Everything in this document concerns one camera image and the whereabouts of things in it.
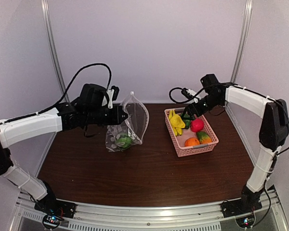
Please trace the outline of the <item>red toy apple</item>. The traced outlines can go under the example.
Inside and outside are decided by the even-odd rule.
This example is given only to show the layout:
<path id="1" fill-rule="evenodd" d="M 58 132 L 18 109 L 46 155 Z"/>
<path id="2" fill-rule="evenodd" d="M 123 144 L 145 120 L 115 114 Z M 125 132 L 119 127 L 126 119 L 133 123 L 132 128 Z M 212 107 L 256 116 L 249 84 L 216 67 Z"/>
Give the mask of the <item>red toy apple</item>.
<path id="1" fill-rule="evenodd" d="M 202 131 L 204 128 L 204 122 L 201 119 L 195 119 L 190 123 L 190 129 L 192 132 Z"/>

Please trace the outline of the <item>clear zip top bag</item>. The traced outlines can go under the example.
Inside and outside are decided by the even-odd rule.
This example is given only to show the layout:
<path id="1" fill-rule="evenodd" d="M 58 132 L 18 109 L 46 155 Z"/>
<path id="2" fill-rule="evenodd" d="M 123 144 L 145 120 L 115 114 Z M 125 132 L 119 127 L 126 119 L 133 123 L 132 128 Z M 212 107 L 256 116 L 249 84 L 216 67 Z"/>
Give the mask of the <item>clear zip top bag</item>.
<path id="1" fill-rule="evenodd" d="M 116 146 L 116 140 L 124 136 L 131 137 L 131 147 L 143 144 L 144 134 L 149 124 L 149 111 L 135 97 L 133 91 L 120 105 L 123 106 L 124 111 L 128 114 L 128 118 L 120 125 L 107 126 L 105 146 L 110 152 L 121 152 Z"/>

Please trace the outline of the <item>green toy watermelon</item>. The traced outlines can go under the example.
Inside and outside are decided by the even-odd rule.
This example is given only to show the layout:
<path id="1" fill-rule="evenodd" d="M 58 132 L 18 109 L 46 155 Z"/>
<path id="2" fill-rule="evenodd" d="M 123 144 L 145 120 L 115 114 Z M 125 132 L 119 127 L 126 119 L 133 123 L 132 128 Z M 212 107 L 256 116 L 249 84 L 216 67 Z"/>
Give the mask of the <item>green toy watermelon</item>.
<path id="1" fill-rule="evenodd" d="M 129 136 L 120 137 L 116 140 L 116 146 L 120 151 L 124 151 L 130 148 L 132 145 L 132 139 Z"/>

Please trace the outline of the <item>pink perforated plastic basket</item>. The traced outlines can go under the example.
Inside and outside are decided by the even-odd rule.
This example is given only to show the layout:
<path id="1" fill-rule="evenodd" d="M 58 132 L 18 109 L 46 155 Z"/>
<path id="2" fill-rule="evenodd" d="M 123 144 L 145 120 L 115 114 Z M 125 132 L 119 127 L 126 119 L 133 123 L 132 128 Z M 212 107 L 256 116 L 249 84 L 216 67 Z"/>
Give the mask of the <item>pink perforated plastic basket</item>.
<path id="1" fill-rule="evenodd" d="M 183 128 L 180 133 L 174 131 L 169 120 L 170 114 L 180 115 L 183 110 L 183 108 L 164 110 L 165 123 L 177 156 L 184 157 L 213 151 L 214 147 L 218 144 L 219 139 L 205 116 L 202 115 L 198 118 L 199 124 L 202 124 L 203 126 L 201 127 L 201 130 L 197 132 L 192 131 L 190 128 Z"/>

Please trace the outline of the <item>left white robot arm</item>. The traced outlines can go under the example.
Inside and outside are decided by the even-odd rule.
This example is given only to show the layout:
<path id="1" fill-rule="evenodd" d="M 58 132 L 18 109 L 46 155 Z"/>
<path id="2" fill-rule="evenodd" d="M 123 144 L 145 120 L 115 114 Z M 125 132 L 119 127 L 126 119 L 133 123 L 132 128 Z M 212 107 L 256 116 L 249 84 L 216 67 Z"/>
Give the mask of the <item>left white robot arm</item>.
<path id="1" fill-rule="evenodd" d="M 48 133 L 75 128 L 86 131 L 89 125 L 119 125 L 128 115 L 121 105 L 114 103 L 118 93 L 116 86 L 107 90 L 96 84 L 85 84 L 80 96 L 71 103 L 58 102 L 45 112 L 0 120 L 0 176 L 27 191 L 48 213 L 56 213 L 60 204 L 50 186 L 16 166 L 9 147 Z"/>

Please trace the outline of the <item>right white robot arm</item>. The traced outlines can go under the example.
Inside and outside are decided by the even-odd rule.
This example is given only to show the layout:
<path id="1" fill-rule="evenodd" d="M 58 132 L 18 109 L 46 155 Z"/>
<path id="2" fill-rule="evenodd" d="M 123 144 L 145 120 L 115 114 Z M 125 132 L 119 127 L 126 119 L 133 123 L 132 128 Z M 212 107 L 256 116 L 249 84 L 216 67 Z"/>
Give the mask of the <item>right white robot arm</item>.
<path id="1" fill-rule="evenodd" d="M 205 75 L 200 82 L 202 88 L 198 91 L 181 90 L 190 102 L 183 114 L 200 117 L 214 107 L 233 104 L 258 118 L 259 153 L 237 202 L 237 208 L 246 213 L 258 203 L 289 135 L 287 104 L 233 82 L 220 82 L 214 74 Z"/>

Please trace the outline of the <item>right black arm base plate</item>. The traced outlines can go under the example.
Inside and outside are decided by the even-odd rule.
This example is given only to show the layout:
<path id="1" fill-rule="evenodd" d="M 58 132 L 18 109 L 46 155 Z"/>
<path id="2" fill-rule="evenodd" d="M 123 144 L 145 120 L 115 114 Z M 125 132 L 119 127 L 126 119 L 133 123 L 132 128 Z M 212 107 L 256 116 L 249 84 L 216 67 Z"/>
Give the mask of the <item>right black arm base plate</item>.
<path id="1" fill-rule="evenodd" d="M 261 209 L 262 207 L 260 201 L 256 202 L 254 205 L 245 206 L 241 199 L 235 199 L 232 201 L 225 200 L 221 203 L 221 211 L 224 218 L 251 213 L 252 211 Z"/>

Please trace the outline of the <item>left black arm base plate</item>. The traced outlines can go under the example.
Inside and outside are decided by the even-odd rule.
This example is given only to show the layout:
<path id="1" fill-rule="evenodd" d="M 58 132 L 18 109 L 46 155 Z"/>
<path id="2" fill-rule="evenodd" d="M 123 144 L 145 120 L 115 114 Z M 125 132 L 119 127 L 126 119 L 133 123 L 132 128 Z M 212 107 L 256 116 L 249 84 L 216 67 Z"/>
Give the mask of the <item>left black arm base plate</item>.
<path id="1" fill-rule="evenodd" d="M 55 202 L 37 201 L 31 197 L 31 201 L 34 202 L 34 209 L 44 212 L 48 215 L 55 215 L 59 218 L 73 218 L 76 210 L 76 204 L 72 202 L 66 202 L 56 200 Z"/>

